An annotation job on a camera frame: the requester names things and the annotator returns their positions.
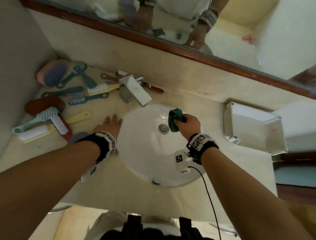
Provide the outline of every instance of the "beige marble countertop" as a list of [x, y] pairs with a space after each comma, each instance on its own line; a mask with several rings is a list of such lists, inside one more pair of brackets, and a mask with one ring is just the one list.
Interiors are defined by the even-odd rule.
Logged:
[[[70, 73], [75, 63], [64, 60], [63, 62], [67, 65]], [[97, 83], [104, 82], [100, 79], [100, 74], [104, 73], [103, 70], [88, 67], [85, 73]], [[81, 77], [75, 77], [65, 88], [79, 85], [84, 85], [83, 80]], [[264, 152], [235, 146], [224, 137], [224, 104], [165, 87], [163, 89], [164, 94], [146, 89], [153, 99], [151, 103], [169, 104], [196, 115], [204, 130], [216, 139], [221, 151], [227, 157], [255, 177], [272, 193], [277, 194], [271, 156]], [[58, 91], [58, 89], [42, 87], [36, 97], [45, 91]], [[70, 125], [73, 134], [81, 131], [92, 132], [93, 128], [101, 124], [106, 116], [116, 113], [118, 117], [124, 118], [129, 111], [139, 107], [136, 100], [125, 104], [119, 97], [118, 90], [110, 92], [107, 99], [92, 100], [77, 106], [69, 106], [66, 96], [61, 98], [66, 103], [66, 108], [62, 113], [64, 118], [76, 115], [81, 111], [92, 113], [89, 120]], [[13, 136], [0, 160], [0, 172], [32, 157], [61, 148], [66, 144], [66, 141], [57, 131], [25, 144]], [[219, 223], [230, 224], [207, 175], [204, 176]], [[128, 170], [120, 161], [119, 155], [101, 162], [100, 168], [86, 182], [76, 183], [61, 201], [112, 211], [169, 218], [182, 216], [196, 221], [215, 222], [202, 178], [188, 185], [175, 188], [151, 185], [137, 178]]]

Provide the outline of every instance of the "chrome faucet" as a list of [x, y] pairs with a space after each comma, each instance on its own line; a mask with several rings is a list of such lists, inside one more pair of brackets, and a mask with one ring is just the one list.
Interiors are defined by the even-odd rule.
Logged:
[[[129, 92], [133, 95], [134, 98], [139, 102], [139, 104], [144, 107], [146, 106], [152, 98], [149, 96], [149, 94], [142, 88], [143, 77], [134, 78], [131, 75], [127, 75], [125, 77], [122, 77], [119, 79], [119, 82], [122, 83]], [[124, 89], [120, 88], [120, 96], [124, 100], [124, 96], [122, 94], [126, 94], [126, 91]]]

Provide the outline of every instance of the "white sink basin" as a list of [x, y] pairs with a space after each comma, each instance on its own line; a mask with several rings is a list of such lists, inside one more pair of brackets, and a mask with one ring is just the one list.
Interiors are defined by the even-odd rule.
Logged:
[[[181, 174], [176, 170], [174, 153], [178, 150], [188, 152], [187, 141], [180, 132], [162, 134], [158, 127], [168, 126], [169, 111], [175, 109], [164, 104], [149, 104], [139, 107], [124, 117], [118, 136], [119, 157], [136, 176], [150, 184], [176, 187], [188, 184], [200, 177], [193, 168]], [[201, 165], [188, 162], [203, 174]]]

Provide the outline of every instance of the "cable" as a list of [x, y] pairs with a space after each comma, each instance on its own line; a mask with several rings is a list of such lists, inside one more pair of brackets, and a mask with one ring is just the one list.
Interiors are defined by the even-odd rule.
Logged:
[[197, 170], [199, 172], [199, 174], [201, 175], [202, 179], [203, 179], [203, 182], [205, 184], [205, 188], [206, 188], [206, 191], [207, 191], [207, 195], [209, 196], [209, 199], [210, 199], [210, 202], [211, 202], [211, 205], [212, 205], [212, 208], [213, 208], [213, 212], [214, 212], [214, 216], [215, 216], [215, 220], [216, 220], [216, 224], [217, 224], [217, 230], [218, 230], [218, 234], [219, 234], [219, 239], [222, 240], [221, 232], [219, 230], [218, 221], [217, 221], [217, 217], [216, 217], [216, 213], [215, 213], [215, 209], [214, 209], [214, 206], [213, 206], [213, 203], [212, 203], [209, 191], [207, 190], [207, 186], [206, 186], [206, 182], [204, 180], [204, 177], [203, 177], [202, 173], [197, 168], [192, 167], [192, 166], [188, 166], [188, 167], [191, 167], [191, 168], [194, 168], [195, 170]]

